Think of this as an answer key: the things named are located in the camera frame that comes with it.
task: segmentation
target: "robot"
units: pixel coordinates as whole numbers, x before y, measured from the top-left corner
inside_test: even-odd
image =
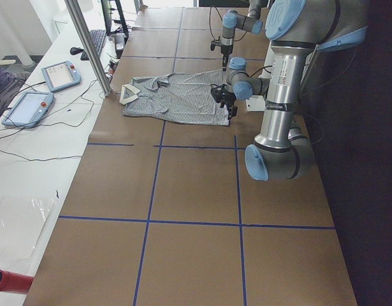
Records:
[[[247,16],[225,14],[222,36],[212,41],[221,48],[226,84],[212,88],[215,101],[226,105],[229,119],[236,115],[236,99],[265,97],[260,133],[245,150],[245,164],[255,180],[294,179],[306,174],[314,155],[309,139],[293,118],[307,56],[359,45],[367,32],[368,0],[250,0]],[[270,40],[265,63],[273,62],[270,78],[253,78],[246,61],[233,57],[235,29],[259,34],[261,8],[270,9],[265,25]]]

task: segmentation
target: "red cylinder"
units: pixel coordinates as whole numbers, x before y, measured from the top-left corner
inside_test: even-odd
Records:
[[[0,291],[26,295],[33,279],[32,276],[0,270]]]

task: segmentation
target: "striped cloth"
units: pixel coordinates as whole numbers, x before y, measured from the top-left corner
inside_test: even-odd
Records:
[[[228,126],[228,112],[220,108],[210,94],[211,84],[225,83],[221,70],[190,75],[172,73],[157,77],[132,78],[131,85],[140,89],[138,99],[126,105],[122,114],[154,117],[163,120],[210,126]],[[128,98],[129,91],[121,93]]]

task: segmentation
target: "gray metal pipe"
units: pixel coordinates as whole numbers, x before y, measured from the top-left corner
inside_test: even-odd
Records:
[[[99,60],[99,56],[96,53],[94,44],[92,43],[91,36],[89,34],[87,24],[85,23],[85,19],[83,18],[80,5],[78,4],[77,0],[65,0],[65,2],[78,36],[81,39],[84,50],[88,54],[88,58],[95,72],[96,78],[98,79],[104,95],[107,97],[112,92],[112,89],[102,67],[101,61]]]

